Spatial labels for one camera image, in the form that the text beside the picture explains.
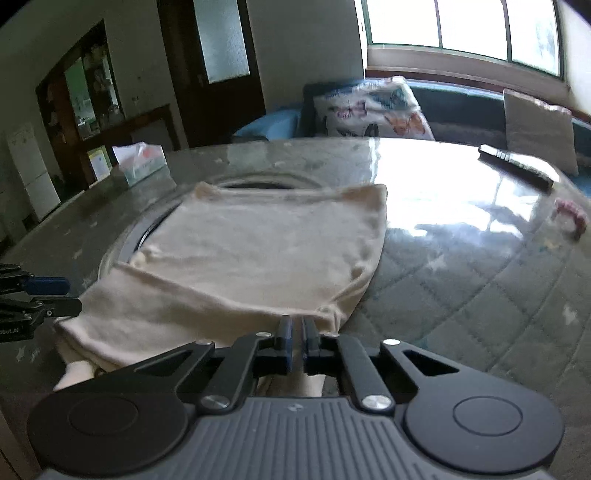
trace pink object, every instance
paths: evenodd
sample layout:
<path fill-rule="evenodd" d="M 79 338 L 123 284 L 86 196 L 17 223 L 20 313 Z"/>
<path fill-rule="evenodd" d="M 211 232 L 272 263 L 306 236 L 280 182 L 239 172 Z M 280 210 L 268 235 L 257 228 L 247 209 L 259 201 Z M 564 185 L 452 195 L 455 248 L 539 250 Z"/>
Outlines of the pink object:
<path fill-rule="evenodd" d="M 555 215 L 558 213 L 562 213 L 563 215 L 572 217 L 574 226 L 576 228 L 575 235 L 577 238 L 580 238 L 580 236 L 585 233 L 585 230 L 587 229 L 587 224 L 589 223 L 589 217 L 587 216 L 585 211 L 579 205 L 577 205 L 575 202 L 571 200 L 557 199 L 555 205 Z"/>

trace white refrigerator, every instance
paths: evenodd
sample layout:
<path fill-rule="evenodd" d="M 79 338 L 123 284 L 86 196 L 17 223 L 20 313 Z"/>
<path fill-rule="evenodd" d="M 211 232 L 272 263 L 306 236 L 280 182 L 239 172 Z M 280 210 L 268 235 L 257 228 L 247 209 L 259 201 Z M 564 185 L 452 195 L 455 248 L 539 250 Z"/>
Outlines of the white refrigerator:
<path fill-rule="evenodd" d="M 60 204 L 41 156 L 33 125 L 26 123 L 7 137 L 12 159 L 40 222 Z"/>

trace beige cloth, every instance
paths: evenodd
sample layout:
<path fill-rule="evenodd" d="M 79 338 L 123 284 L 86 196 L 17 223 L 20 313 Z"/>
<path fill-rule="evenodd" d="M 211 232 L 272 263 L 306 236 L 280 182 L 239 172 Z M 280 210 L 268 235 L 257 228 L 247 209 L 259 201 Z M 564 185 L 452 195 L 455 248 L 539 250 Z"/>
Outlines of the beige cloth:
<path fill-rule="evenodd" d="M 198 339 L 229 346 L 273 332 L 284 314 L 320 331 L 347 321 L 378 266 L 383 185 L 342 190 L 236 190 L 199 184 L 129 265 L 56 322 L 68 365 L 61 389 Z M 276 377 L 267 394 L 320 395 L 323 377 Z"/>

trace circular pad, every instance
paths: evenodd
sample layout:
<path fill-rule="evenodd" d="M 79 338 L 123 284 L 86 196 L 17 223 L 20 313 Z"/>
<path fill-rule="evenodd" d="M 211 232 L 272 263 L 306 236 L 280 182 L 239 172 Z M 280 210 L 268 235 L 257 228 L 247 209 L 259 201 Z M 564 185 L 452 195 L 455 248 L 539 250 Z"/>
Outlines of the circular pad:
<path fill-rule="evenodd" d="M 460 427 L 475 435 L 496 437 L 513 432 L 523 420 L 521 410 L 510 401 L 495 397 L 472 397 L 453 409 Z"/>
<path fill-rule="evenodd" d="M 174 393 L 49 395 L 31 412 L 28 435 L 42 466 L 78 476 L 140 470 L 183 438 L 188 417 Z"/>
<path fill-rule="evenodd" d="M 548 466 L 564 433 L 560 412 L 545 397 L 469 368 L 425 380 L 404 428 L 436 462 L 481 475 Z"/>
<path fill-rule="evenodd" d="M 79 432 L 92 436 L 121 433 L 137 418 L 137 407 L 120 397 L 88 398 L 70 410 L 70 424 Z"/>

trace tissue box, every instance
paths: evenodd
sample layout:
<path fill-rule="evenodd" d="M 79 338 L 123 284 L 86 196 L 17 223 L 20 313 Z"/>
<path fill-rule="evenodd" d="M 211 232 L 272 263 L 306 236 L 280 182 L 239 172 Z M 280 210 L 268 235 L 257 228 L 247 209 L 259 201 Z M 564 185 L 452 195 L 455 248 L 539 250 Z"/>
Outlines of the tissue box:
<path fill-rule="evenodd" d="M 160 145 L 140 142 L 127 147 L 113 147 L 113 153 L 119 165 L 111 171 L 111 175 L 124 177 L 130 187 L 166 166 L 166 157 Z"/>

